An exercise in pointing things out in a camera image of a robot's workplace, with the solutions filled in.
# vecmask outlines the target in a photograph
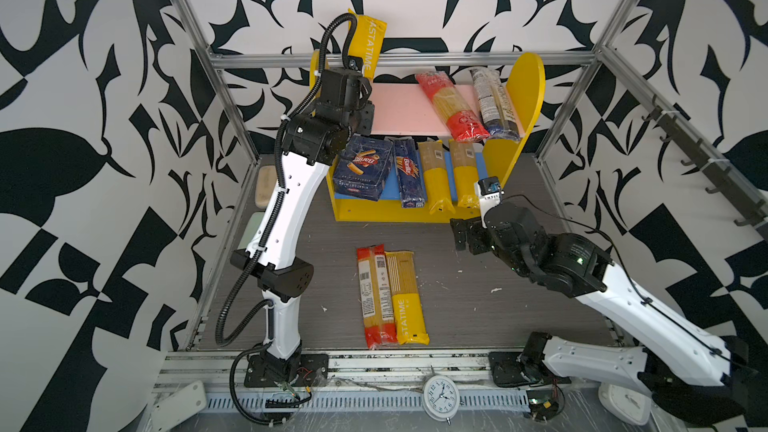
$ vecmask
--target clock face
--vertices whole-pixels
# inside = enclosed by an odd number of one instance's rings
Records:
[[[456,408],[458,394],[456,388],[445,379],[438,378],[430,383],[426,390],[429,407],[440,414],[447,414]]]

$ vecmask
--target gray floor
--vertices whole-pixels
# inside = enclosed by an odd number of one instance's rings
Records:
[[[524,193],[537,206],[556,213],[532,156],[521,156],[504,191],[507,195]],[[513,200],[525,205],[521,198]],[[241,231],[256,210],[251,199]],[[534,214],[548,232],[564,231],[556,218],[538,211]],[[355,250],[377,244],[389,251],[414,251],[430,348],[517,347],[524,345],[532,331],[610,344],[608,329],[597,312],[520,278],[491,254],[455,252],[453,243],[447,224],[336,222],[327,187],[321,185],[296,247],[296,255],[315,266],[312,283],[301,296],[304,349],[365,348]],[[239,274],[227,264],[199,350],[218,348],[214,323]],[[256,280],[251,278],[233,304],[227,331],[260,299]],[[263,339],[264,320],[257,317],[230,348],[248,348]]]

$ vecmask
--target barilla box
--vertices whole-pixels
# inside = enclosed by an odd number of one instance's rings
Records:
[[[355,134],[333,172],[336,192],[378,201],[392,167],[392,143]]]
[[[423,207],[427,201],[427,194],[424,192],[421,171],[418,169],[416,143],[410,137],[393,141],[401,207]]]

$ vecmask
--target analog clock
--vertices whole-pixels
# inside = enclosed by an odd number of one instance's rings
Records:
[[[429,417],[446,420],[450,424],[451,418],[458,410],[459,397],[456,384],[444,375],[431,377],[424,384],[423,402]]]

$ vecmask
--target pasta package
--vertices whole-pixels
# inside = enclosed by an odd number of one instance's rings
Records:
[[[362,323],[366,329],[368,349],[397,342],[389,273],[384,245],[357,249],[357,271],[360,279]]]
[[[333,171],[333,187],[339,194],[379,200],[392,167],[392,143],[354,135]]]
[[[445,72],[423,72],[416,80],[435,108],[437,115],[459,142],[478,142],[490,137],[462,94]]]
[[[357,28],[350,44],[350,58],[355,61],[358,70],[370,80],[373,80],[373,73],[376,72],[385,32],[386,22],[367,15],[357,16]]]
[[[392,304],[395,308],[397,341],[400,345],[429,345],[429,335],[422,312],[422,301],[418,296],[413,252],[388,252],[386,264],[387,269],[389,269],[389,283],[392,285]]]
[[[480,208],[480,200],[475,193],[478,176],[478,165],[475,161],[475,148],[472,144],[456,142],[448,143],[453,162],[453,181],[456,183],[456,198],[459,207]]]
[[[430,214],[437,211],[456,212],[451,202],[451,187],[448,184],[445,152],[442,142],[419,142],[418,154],[422,160],[424,185],[427,189],[427,208]]]
[[[491,139],[510,139],[519,142],[524,132],[509,93],[502,84],[497,70],[473,67],[472,84],[480,105],[480,116]]]
[[[418,153],[412,138],[393,139],[397,185],[400,187],[400,205],[403,208],[423,207],[427,201],[421,173],[418,170]]]

